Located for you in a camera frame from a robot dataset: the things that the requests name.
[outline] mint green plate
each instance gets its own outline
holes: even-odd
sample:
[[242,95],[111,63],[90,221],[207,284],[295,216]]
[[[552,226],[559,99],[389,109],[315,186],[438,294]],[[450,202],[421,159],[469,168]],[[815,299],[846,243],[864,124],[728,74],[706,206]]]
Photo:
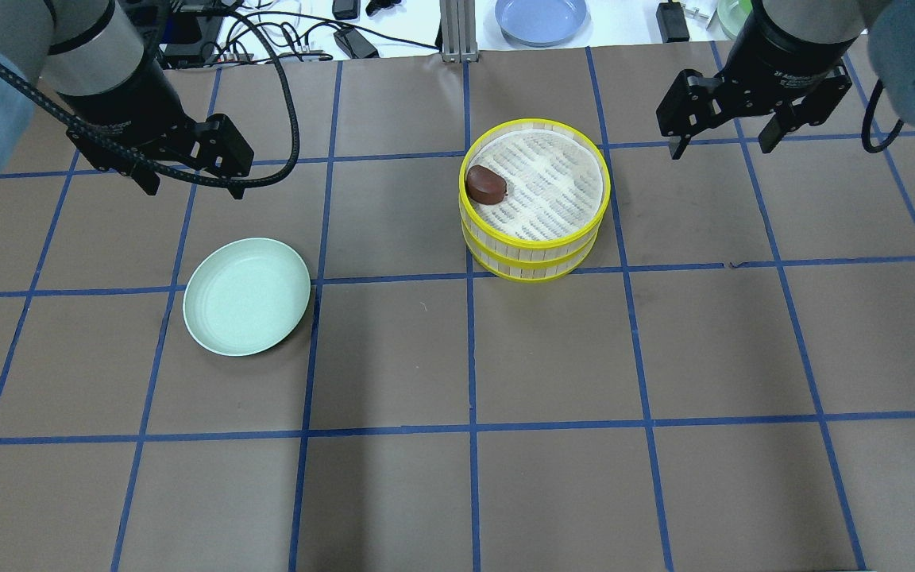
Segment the mint green plate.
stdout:
[[274,347],[309,305],[309,271],[291,246],[244,238],[215,250],[193,272],[182,298],[189,334],[221,355]]

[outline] blue plate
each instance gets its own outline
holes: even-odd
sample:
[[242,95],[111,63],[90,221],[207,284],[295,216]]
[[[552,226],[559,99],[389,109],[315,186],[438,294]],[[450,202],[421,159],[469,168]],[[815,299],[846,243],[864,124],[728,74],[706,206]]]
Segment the blue plate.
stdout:
[[566,42],[586,17],[585,0],[496,0],[496,22],[504,35],[527,46]]

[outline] round basket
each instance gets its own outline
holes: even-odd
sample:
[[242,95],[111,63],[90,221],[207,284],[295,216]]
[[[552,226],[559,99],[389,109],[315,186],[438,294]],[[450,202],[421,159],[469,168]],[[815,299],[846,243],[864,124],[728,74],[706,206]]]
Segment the round basket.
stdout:
[[[474,203],[465,174],[482,165],[508,182],[498,205]],[[549,119],[516,119],[479,137],[458,181],[465,244],[501,278],[545,282],[573,271],[595,244],[609,207],[609,169],[581,131]]]

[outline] metal post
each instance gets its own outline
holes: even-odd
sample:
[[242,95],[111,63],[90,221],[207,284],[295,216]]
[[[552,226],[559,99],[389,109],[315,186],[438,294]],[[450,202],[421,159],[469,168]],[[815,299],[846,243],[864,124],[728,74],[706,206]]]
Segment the metal post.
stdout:
[[440,0],[443,61],[479,61],[475,41],[475,0]]

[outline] yellow rim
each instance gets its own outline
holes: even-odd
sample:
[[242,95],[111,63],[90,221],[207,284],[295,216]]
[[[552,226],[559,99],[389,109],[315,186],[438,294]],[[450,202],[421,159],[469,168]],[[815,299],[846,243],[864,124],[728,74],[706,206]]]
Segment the yellow rim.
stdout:
[[[472,156],[475,155],[475,153],[478,152],[479,149],[486,144],[486,142],[491,141],[490,137],[492,137],[494,133],[497,133],[497,131],[509,126],[519,126],[519,124],[524,123],[545,123],[549,124],[549,126],[562,127],[563,129],[574,133],[582,140],[584,140],[585,146],[588,146],[589,151],[595,153],[596,159],[599,160],[599,170],[602,171],[603,184],[602,203],[599,206],[599,211],[595,214],[595,217],[592,217],[592,220],[589,221],[587,225],[582,226],[582,228],[578,229],[578,231],[575,231],[573,234],[564,236],[564,238],[555,238],[552,240],[524,240],[523,238],[517,238],[516,236],[511,236],[509,234],[505,234],[504,232],[500,232],[487,224],[486,221],[482,220],[482,217],[476,213],[475,209],[472,207],[472,200],[468,198],[468,192],[465,191],[465,173],[468,172],[468,163],[469,160],[472,159]],[[574,242],[574,240],[577,240],[578,238],[582,238],[582,236],[588,234],[592,228],[595,228],[595,225],[598,225],[600,221],[602,221],[602,216],[606,213],[606,207],[609,207],[609,167],[606,165],[606,160],[603,158],[602,153],[599,152],[599,148],[595,146],[592,140],[589,140],[587,135],[581,133],[581,131],[574,129],[571,126],[567,126],[566,124],[560,123],[559,121],[553,121],[552,119],[541,119],[538,117],[515,119],[506,123],[500,123],[498,126],[495,126],[491,130],[486,131],[486,133],[483,133],[478,138],[478,140],[475,140],[475,144],[472,144],[472,148],[469,149],[467,153],[465,153],[465,159],[461,161],[461,173],[458,174],[458,189],[460,189],[460,192],[458,192],[457,199],[461,202],[461,208],[465,210],[465,213],[468,213],[468,216],[472,219],[472,222],[475,223],[475,226],[481,228],[487,235],[490,235],[496,240],[499,240],[499,242],[503,242],[509,246],[516,246],[518,249],[555,249],[555,247],[564,246]]]
[[593,246],[595,246],[595,240],[592,240],[591,242],[588,243],[588,251],[587,251],[587,253],[585,253],[585,255],[583,257],[581,257],[580,263],[573,265],[573,267],[568,268],[566,271],[560,272],[560,274],[556,274],[553,276],[546,276],[546,278],[516,278],[516,276],[504,274],[503,272],[498,271],[498,270],[494,269],[493,267],[491,267],[491,265],[484,263],[482,261],[482,258],[479,258],[479,254],[475,253],[475,251],[473,251],[471,249],[469,249],[468,251],[469,251],[469,253],[472,254],[472,258],[475,258],[475,261],[477,263],[479,263],[479,265],[482,265],[482,268],[488,270],[490,272],[490,274],[492,274],[493,276],[498,276],[499,278],[509,280],[511,282],[541,284],[543,282],[552,282],[553,280],[556,280],[557,278],[563,278],[564,276],[569,275],[571,272],[573,272],[574,269],[576,269],[577,267],[580,267],[581,263],[584,263],[585,258],[588,258],[588,255],[592,253]]
[[578,249],[571,251],[571,253],[563,254],[562,257],[552,258],[552,260],[519,261],[518,258],[505,257],[503,254],[498,253],[496,250],[490,249],[489,246],[486,246],[485,244],[483,244],[481,242],[481,240],[479,240],[479,238],[477,238],[477,236],[472,233],[471,229],[468,228],[468,224],[465,224],[465,221],[461,221],[461,230],[464,231],[464,233],[465,233],[465,239],[471,240],[471,242],[475,243],[475,246],[478,247],[479,250],[483,250],[487,254],[489,254],[490,257],[496,258],[496,260],[499,261],[499,263],[506,264],[506,265],[512,265],[512,267],[520,268],[523,270],[541,270],[541,269],[545,269],[545,268],[552,268],[555,265],[561,265],[563,263],[566,263],[566,261],[571,260],[571,258],[576,257],[578,254],[581,253],[582,250],[588,249],[589,243],[594,242],[594,240],[591,240],[590,242],[585,242],[584,244],[581,244],[581,246],[578,247]]

